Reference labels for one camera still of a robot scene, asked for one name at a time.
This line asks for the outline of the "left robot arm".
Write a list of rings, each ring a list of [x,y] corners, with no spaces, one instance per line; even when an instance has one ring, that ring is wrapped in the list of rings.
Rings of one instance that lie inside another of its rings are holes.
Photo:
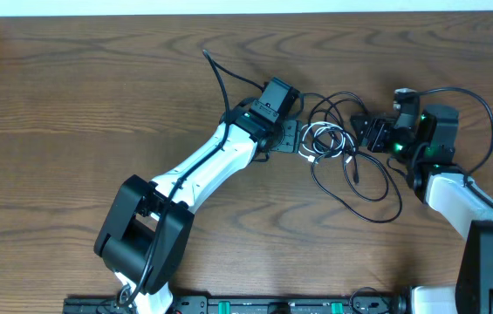
[[[114,302],[130,313],[164,313],[168,282],[179,267],[198,208],[231,175],[267,154],[292,120],[300,91],[272,78],[258,98],[226,107],[212,137],[178,166],[145,181],[125,180],[94,244],[94,253],[122,282]]]

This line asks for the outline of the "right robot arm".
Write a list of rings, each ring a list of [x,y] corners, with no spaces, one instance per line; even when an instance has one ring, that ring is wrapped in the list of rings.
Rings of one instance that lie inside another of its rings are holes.
[[[417,198],[465,241],[456,283],[410,287],[392,302],[393,313],[493,313],[493,199],[453,161],[458,121],[458,111],[445,105],[402,105],[396,117],[350,119],[359,144],[403,164]]]

